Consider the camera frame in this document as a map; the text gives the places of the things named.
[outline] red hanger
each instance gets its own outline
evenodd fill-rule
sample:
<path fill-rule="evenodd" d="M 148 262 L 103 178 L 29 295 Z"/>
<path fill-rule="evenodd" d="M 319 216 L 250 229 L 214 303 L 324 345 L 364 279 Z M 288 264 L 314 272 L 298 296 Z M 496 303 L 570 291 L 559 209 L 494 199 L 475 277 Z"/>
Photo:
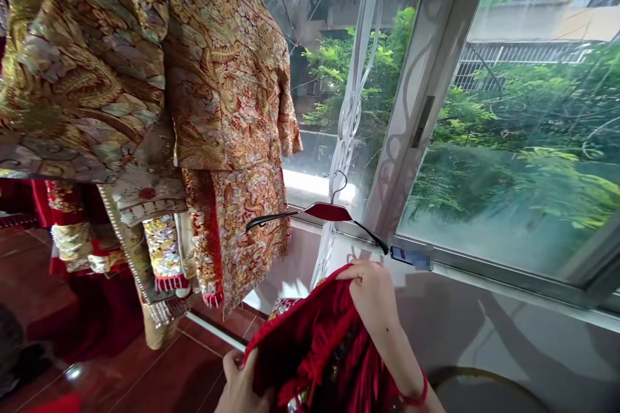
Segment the red hanger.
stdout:
<path fill-rule="evenodd" d="M 351 214 L 347 211 L 347 209 L 344 208 L 344 206 L 334 205 L 333 201 L 334 201 L 334 197 L 336 196 L 336 193 L 338 193 L 339 191 L 344 189 L 347 186 L 348 182 L 349 182 L 348 179 L 347 179 L 347 176 L 342 171 L 340 171 L 340 170 L 338 170 L 338 171 L 344 176 L 345 183 L 344 183 L 344 186 L 342 188 L 338 189 L 332 195 L 332 197 L 331 197 L 331 202 L 332 203 L 314 202 L 312 205 L 304 208 L 303 210 L 301 210 L 299 212 L 278 213 L 278 214 L 273 214 L 273 215 L 259 216 L 259 217 L 256 217 L 256 218 L 250 220 L 248 222 L 248 224 L 245 225 L 245 231 L 246 232 L 249 231 L 254 226 L 261 226 L 262 227 L 262 225 L 264 223 L 267 223 L 267 222 L 272 221 L 274 219 L 278 219 L 278 218 L 285 217 L 285 216 L 294 216 L 294 215 L 299 214 L 299 213 L 306 213 L 306 214 L 309 214 L 310 216 L 314 216 L 314 217 L 316 217 L 318 219 L 323 219 L 324 221 L 352 221 L 352 222 L 354 222 L 360 228 L 364 229 L 368 233 L 368 235 L 373 238 L 375 243 L 379 247 L 381 247 L 381 249 L 383 250 L 383 254 L 387 255 L 389 253 L 389 248 L 388 248 L 388 245 L 383 241 L 383 239 L 381 239 L 381 237 L 376 235 L 374 232 L 372 232 L 367 227 L 365 227 L 365 226 L 361 225 L 360 223 L 358 223 L 357 221 L 355 221 L 351 217 Z"/>

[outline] floor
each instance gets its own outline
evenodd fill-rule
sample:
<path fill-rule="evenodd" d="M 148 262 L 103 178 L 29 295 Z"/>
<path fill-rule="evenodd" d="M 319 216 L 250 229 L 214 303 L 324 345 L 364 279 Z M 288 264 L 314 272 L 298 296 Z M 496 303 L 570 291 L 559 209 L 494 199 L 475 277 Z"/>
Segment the floor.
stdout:
<path fill-rule="evenodd" d="M 0 301 L 25 327 L 72 301 L 73 295 L 47 266 L 51 240 L 45 230 L 0 230 Z M 238 308 L 222 322 L 221 310 L 202 302 L 193 312 L 238 340 L 248 341 L 265 316 Z M 183 318 L 173 342 L 153 351 L 140 336 L 114 358 L 72 366 L 56 361 L 33 382 L 0 399 L 0 413 L 23 411 L 75 392 L 83 412 L 165 411 L 206 413 L 215 410 L 225 384 L 222 356 L 232 347 Z"/>

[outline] human hand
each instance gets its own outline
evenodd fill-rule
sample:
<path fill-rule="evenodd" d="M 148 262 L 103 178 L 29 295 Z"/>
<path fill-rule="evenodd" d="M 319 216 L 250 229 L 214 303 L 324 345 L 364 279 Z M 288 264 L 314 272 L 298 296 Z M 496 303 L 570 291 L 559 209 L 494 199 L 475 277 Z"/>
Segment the human hand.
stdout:
<path fill-rule="evenodd" d="M 392 278 L 380 263 L 354 259 L 352 267 L 341 272 L 336 279 L 352 279 L 349 286 L 355 309 L 375 341 L 384 339 L 390 331 L 400 328 L 396 295 Z"/>
<path fill-rule="evenodd" d="M 238 350 L 232 350 L 224 356 L 226 386 L 224 386 L 215 413 L 269 413 L 273 401 L 273 390 L 268 390 L 261 398 L 252 389 L 258 349 L 252 350 L 245 366 L 239 368 L 239 363 L 236 363 L 235 359 L 240 359 L 242 356 L 243 354 Z"/>

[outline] wall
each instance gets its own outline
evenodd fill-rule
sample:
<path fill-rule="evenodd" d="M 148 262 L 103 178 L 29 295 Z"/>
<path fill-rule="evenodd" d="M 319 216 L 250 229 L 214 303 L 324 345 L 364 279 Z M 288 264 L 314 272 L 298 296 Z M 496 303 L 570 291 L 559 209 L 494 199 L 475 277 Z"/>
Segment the wall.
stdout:
<path fill-rule="evenodd" d="M 479 8 L 471 23 L 470 42 L 553 40 L 566 4 L 523 2 Z"/>
<path fill-rule="evenodd" d="M 245 300 L 263 312 L 270 311 L 276 296 L 305 296 L 310 287 L 318 227 L 295 226 L 289 256 Z M 328 273 L 353 257 L 383 259 L 340 237 Z M 554 412 L 618 411 L 619 334 L 444 276 L 415 272 L 392 259 L 385 258 L 384 265 L 394 280 L 401 323 L 428 372 L 478 367 L 520 383 Z M 460 395 L 470 401 L 498 399 L 484 383 Z M 489 411 L 506 413 L 500 399 Z"/>

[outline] red bracelet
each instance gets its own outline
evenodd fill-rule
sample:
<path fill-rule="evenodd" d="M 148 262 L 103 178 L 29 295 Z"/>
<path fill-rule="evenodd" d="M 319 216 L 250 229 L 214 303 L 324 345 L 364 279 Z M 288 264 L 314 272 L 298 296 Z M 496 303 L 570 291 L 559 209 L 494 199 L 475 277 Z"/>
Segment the red bracelet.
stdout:
<path fill-rule="evenodd" d="M 424 388 L 422 389 L 422 395 L 417 399 L 412 399 L 401 393 L 400 397 L 402 398 L 403 405 L 411 405 L 412 407 L 417 407 L 422 411 L 426 411 L 426 409 L 424 408 L 424 404 L 426 403 L 426 396 L 428 395 L 428 379 L 426 379 L 426 373 L 424 372 L 422 367 L 420 367 L 420 371 L 422 371 L 422 377 L 424 378 Z"/>

